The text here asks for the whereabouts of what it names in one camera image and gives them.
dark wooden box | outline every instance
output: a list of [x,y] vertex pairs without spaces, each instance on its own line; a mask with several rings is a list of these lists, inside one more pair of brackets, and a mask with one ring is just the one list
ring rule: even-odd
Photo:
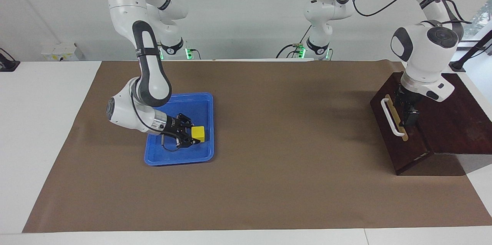
[[381,100],[388,94],[395,101],[401,75],[393,73],[371,100],[397,175],[458,176],[492,164],[492,122],[457,74],[443,75],[455,86],[446,101],[424,98],[416,106],[420,117],[406,128],[408,140],[395,136]]

white wall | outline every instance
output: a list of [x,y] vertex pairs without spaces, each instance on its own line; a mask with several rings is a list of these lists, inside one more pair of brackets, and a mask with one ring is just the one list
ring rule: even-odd
[[[189,45],[204,58],[269,58],[298,42],[309,26],[310,0],[184,0],[189,16],[178,21]],[[357,0],[363,12],[390,0]],[[487,0],[455,0],[469,19]],[[334,21],[334,59],[392,58],[389,40],[399,26],[424,19],[418,4],[401,0],[376,17]],[[89,60],[135,59],[113,29],[107,0],[0,0],[0,46],[24,61],[39,60],[41,44],[76,42]]]

brown surface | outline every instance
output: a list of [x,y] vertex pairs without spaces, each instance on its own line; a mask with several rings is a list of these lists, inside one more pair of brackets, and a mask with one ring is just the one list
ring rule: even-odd
[[369,101],[400,64],[166,63],[211,92],[216,154],[150,167],[145,135],[105,117],[138,74],[104,62],[24,232],[491,225],[467,177],[398,177]]
[[398,175],[465,175],[492,164],[492,122],[458,75],[444,77],[455,91],[442,103],[424,98],[417,105],[421,115],[406,128],[407,142],[391,132],[380,103],[386,94],[395,100],[401,73],[393,73],[371,100]]

yellow cube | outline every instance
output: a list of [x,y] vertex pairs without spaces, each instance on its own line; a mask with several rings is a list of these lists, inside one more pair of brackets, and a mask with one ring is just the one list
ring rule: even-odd
[[205,127],[204,126],[192,127],[191,137],[200,140],[200,142],[205,142]]

blue plastic tray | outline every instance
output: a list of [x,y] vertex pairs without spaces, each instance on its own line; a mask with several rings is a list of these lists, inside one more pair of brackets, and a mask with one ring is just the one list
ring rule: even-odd
[[[205,127],[205,142],[168,152],[161,146],[161,136],[148,135],[144,161],[151,166],[196,163],[210,160],[214,156],[214,98],[210,93],[174,94],[160,108],[171,117],[179,113],[190,117],[195,126]],[[176,148],[176,140],[165,138],[168,149]]]

